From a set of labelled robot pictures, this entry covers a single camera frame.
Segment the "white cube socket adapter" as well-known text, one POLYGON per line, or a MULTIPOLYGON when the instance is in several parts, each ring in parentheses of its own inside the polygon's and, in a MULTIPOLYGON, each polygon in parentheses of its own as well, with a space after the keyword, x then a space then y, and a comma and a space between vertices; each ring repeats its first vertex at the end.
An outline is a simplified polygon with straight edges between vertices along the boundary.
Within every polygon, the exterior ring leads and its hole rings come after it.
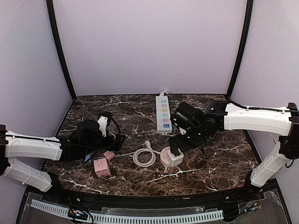
POLYGON ((175 156, 171 151, 167 152, 167 161, 170 167, 175 167, 183 162, 184 154, 180 153, 178 156, 175 156))

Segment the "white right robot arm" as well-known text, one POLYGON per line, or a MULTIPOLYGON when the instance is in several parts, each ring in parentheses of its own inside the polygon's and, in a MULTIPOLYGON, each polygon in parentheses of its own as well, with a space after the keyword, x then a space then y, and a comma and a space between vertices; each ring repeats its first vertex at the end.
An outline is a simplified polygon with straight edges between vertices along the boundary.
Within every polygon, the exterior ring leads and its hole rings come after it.
POLYGON ((299 158, 299 108, 241 105, 234 101, 211 101, 204 111, 186 102, 179 104, 170 118, 180 133, 169 139, 174 156, 190 149, 203 149, 218 132, 243 130, 278 137, 274 148, 249 175, 249 185, 261 188, 287 162, 299 158))

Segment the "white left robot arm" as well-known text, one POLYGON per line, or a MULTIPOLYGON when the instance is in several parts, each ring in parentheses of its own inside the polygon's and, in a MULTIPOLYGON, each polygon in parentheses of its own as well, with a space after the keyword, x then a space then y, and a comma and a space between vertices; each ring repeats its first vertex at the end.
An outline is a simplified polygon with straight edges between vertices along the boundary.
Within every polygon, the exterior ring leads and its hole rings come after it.
POLYGON ((61 183, 56 174, 37 170, 18 160, 19 157, 41 158, 71 162, 100 150, 120 151, 126 138, 117 133, 108 134, 107 127, 114 119, 100 117, 86 119, 77 124, 67 137, 36 137, 20 135, 0 126, 0 174, 32 186, 41 192, 59 191, 61 183))

